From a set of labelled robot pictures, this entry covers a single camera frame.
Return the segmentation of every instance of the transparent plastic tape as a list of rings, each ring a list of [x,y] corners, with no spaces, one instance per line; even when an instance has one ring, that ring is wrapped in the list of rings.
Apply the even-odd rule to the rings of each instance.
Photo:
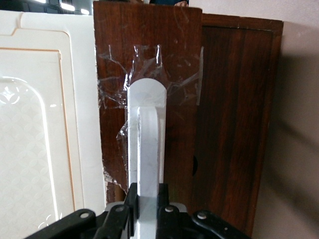
[[[114,73],[108,72],[108,77],[99,79],[99,107],[103,109],[127,109],[128,87],[142,78],[152,78],[161,82],[167,90],[167,106],[199,105],[202,85],[203,49],[198,55],[174,55],[163,57],[161,46],[133,46],[132,66],[125,69],[118,59],[109,52],[99,55],[106,66]],[[123,125],[117,135],[118,152],[128,173],[128,124]],[[105,169],[107,182],[117,184],[115,175]]]

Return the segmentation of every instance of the white arched part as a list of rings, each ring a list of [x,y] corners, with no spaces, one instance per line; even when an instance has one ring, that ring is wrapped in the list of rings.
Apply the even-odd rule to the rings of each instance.
[[[166,89],[144,78],[128,90],[129,183],[138,183],[137,239],[155,239],[157,197],[163,182]]]
[[[137,182],[138,173],[138,108],[155,107],[159,118],[159,182],[163,182],[165,121],[166,121],[166,89],[158,81],[143,78],[128,88],[128,157],[129,185]]]

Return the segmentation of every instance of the wooden cabinet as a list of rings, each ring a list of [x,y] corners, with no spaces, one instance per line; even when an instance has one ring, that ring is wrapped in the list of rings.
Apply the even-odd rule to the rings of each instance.
[[[252,233],[265,153],[281,21],[203,14],[191,212],[208,208]]]
[[[190,213],[209,209],[250,235],[283,23],[109,2],[94,2],[94,15],[99,79],[121,75],[101,57],[109,46],[126,69],[135,44],[161,44],[163,61],[169,54],[198,55],[204,46],[200,105],[167,108],[164,182],[171,202],[184,203]],[[124,123],[123,109],[100,108],[104,165],[126,188],[116,142]],[[109,185],[110,202],[114,189]]]

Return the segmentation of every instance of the black metal clamp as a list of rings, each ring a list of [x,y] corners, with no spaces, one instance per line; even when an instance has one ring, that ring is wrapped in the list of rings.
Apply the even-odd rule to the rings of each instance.
[[[130,239],[139,218],[137,184],[123,204],[99,216],[80,209],[26,239]],[[168,185],[159,185],[157,239],[250,239],[210,211],[192,216],[169,204]]]

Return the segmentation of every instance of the screw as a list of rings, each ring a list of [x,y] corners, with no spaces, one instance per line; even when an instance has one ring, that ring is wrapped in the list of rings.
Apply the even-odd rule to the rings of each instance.
[[[80,215],[80,218],[87,218],[89,216],[89,213],[82,213]]]
[[[203,212],[198,213],[198,214],[197,214],[197,217],[198,217],[199,219],[201,219],[201,220],[204,220],[204,219],[207,218],[207,216],[206,216],[205,213],[203,213]]]
[[[172,206],[165,207],[165,212],[171,213],[172,211],[174,211],[174,208]]]
[[[117,208],[115,209],[115,212],[119,213],[119,212],[121,212],[121,211],[123,211],[123,210],[124,210],[124,207],[123,207],[123,206],[119,206],[119,207],[117,207]]]

